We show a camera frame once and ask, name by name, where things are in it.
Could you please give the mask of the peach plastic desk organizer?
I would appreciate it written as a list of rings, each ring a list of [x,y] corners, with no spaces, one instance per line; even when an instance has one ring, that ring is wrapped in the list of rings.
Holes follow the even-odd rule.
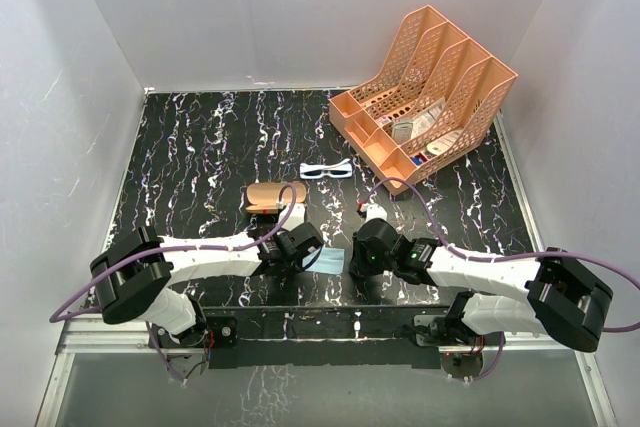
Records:
[[[330,101],[330,121],[387,189],[399,194],[477,148],[517,78],[514,70],[434,7],[407,14],[376,76]],[[398,145],[395,119],[413,120]],[[446,152],[426,151],[461,130]],[[416,166],[411,156],[430,158]]]

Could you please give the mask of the grey folded pouch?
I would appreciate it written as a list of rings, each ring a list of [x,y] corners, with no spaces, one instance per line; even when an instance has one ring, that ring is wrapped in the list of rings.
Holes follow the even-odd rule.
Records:
[[[411,118],[395,119],[392,123],[391,137],[401,145],[413,136],[413,120]]]

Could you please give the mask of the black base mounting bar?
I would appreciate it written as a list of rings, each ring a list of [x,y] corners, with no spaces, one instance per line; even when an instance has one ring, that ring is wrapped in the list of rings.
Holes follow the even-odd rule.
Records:
[[[442,328],[431,332],[431,322],[445,313],[425,305],[210,308],[204,334],[190,344],[180,344],[165,328],[155,327],[153,333],[170,356],[199,354],[208,368],[217,370],[405,365],[478,375],[499,335],[474,340]]]

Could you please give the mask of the brown glasses case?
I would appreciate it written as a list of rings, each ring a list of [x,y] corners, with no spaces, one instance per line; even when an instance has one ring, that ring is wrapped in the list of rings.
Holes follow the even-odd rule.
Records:
[[[284,205],[291,202],[292,191],[286,189],[280,197],[280,192],[284,188],[283,182],[259,182],[250,184],[247,187],[246,195],[248,205],[246,211],[250,214],[278,214],[280,208],[278,201],[282,200]]]

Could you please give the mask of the red and blue small items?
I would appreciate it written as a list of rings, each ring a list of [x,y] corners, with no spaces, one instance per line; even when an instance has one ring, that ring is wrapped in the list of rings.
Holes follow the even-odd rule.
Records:
[[[423,164],[425,164],[426,162],[428,162],[430,160],[429,157],[424,156],[422,153],[420,153],[418,155],[411,156],[410,159],[412,160],[412,162],[416,166],[423,165]]]

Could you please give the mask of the aluminium frame rail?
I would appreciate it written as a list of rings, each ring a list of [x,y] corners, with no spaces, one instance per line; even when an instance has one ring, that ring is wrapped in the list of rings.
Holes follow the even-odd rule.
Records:
[[[106,325],[99,315],[87,314],[65,323],[56,353],[135,353],[150,349],[149,333],[143,322]],[[506,333],[505,349],[567,350],[567,347],[545,335]]]

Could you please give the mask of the white round disc item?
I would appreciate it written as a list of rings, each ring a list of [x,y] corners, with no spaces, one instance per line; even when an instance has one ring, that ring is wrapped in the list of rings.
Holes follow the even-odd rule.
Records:
[[[444,152],[446,152],[450,147],[453,146],[453,144],[457,141],[460,135],[461,135],[461,130],[451,131],[443,135],[442,137],[430,142],[426,147],[426,151],[433,156],[441,155]]]

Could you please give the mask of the white sunglasses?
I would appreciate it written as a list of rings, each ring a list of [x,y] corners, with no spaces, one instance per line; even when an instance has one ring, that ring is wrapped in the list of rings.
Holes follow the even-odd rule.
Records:
[[[325,177],[344,179],[350,178],[353,175],[353,167],[349,159],[344,159],[334,164],[301,163],[299,175],[303,180],[317,180]]]

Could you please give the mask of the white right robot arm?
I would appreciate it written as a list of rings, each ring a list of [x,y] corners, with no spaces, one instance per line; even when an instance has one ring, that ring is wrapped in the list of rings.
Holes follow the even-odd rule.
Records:
[[[356,278],[391,272],[412,285],[458,289],[445,315],[409,326],[428,345],[470,344],[499,332],[548,335],[587,353],[599,345],[613,292],[561,250],[512,260],[409,240],[380,218],[365,222],[352,245]]]

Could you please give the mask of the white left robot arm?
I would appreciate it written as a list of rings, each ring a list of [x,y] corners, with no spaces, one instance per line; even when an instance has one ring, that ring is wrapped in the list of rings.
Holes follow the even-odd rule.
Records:
[[[204,312],[192,296],[172,286],[210,277],[290,276],[306,270],[324,242],[309,222],[268,238],[256,229],[230,237],[179,239],[138,227],[90,264],[102,320],[108,325],[141,320],[169,338],[195,347],[210,333]]]

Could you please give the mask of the light blue cleaning cloth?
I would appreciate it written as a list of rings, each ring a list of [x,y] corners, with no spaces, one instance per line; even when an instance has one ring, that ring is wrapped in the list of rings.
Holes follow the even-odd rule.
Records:
[[[318,259],[309,267],[309,271],[340,275],[343,272],[345,263],[345,252],[343,249],[325,247],[322,249]]]

